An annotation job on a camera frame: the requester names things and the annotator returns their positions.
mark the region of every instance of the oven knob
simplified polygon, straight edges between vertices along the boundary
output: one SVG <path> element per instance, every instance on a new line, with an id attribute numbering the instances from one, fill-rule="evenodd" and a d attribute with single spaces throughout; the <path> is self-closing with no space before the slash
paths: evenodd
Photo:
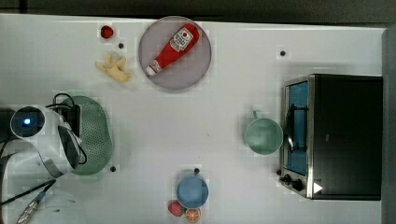
<path id="1" fill-rule="evenodd" d="M 290 175 L 284 175 L 283 177 L 279 178 L 280 181 L 283 181 L 286 185 L 289 185 L 291 182 Z"/>
<path id="2" fill-rule="evenodd" d="M 291 181 L 291 186 L 297 191 L 301 191 L 303 189 L 303 181 L 301 179 L 296 179 Z"/>

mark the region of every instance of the plate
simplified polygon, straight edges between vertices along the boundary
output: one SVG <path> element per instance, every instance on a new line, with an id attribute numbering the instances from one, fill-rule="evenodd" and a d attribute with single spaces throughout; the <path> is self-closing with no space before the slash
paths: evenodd
<path id="1" fill-rule="evenodd" d="M 146 68 L 157 57 L 175 32 L 185 23 L 198 28 L 200 39 L 182 58 L 169 64 L 155 76 L 149 76 Z M 205 31 L 194 21 L 184 17 L 165 17 L 153 24 L 143 34 L 139 44 L 139 62 L 148 79 L 169 90 L 186 89 L 205 75 L 210 65 L 212 49 Z"/>

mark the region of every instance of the small red object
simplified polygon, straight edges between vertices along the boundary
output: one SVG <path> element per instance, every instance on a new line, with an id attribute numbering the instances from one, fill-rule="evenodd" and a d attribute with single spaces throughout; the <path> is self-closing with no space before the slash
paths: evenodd
<path id="1" fill-rule="evenodd" d="M 168 210 L 175 217 L 181 217 L 184 213 L 184 208 L 178 201 L 172 201 L 169 203 Z"/>
<path id="2" fill-rule="evenodd" d="M 113 34 L 114 31 L 109 26 L 103 26 L 100 32 L 100 36 L 104 39 L 109 39 Z"/>

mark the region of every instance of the green mug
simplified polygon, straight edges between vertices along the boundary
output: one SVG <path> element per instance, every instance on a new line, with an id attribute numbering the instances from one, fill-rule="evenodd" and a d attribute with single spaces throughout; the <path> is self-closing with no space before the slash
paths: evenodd
<path id="1" fill-rule="evenodd" d="M 244 134 L 246 144 L 256 153 L 268 155 L 277 151 L 283 143 L 283 132 L 279 124 L 263 119 L 259 110 L 253 111 L 254 120 Z"/>

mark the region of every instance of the ketchup bottle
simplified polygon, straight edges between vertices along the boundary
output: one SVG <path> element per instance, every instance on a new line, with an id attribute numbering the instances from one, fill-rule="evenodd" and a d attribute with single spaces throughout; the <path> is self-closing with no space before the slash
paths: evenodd
<path id="1" fill-rule="evenodd" d="M 177 30 L 163 47 L 160 54 L 146 68 L 150 76 L 161 72 L 166 66 L 177 61 L 189 52 L 198 42 L 200 34 L 196 26 L 186 23 Z"/>

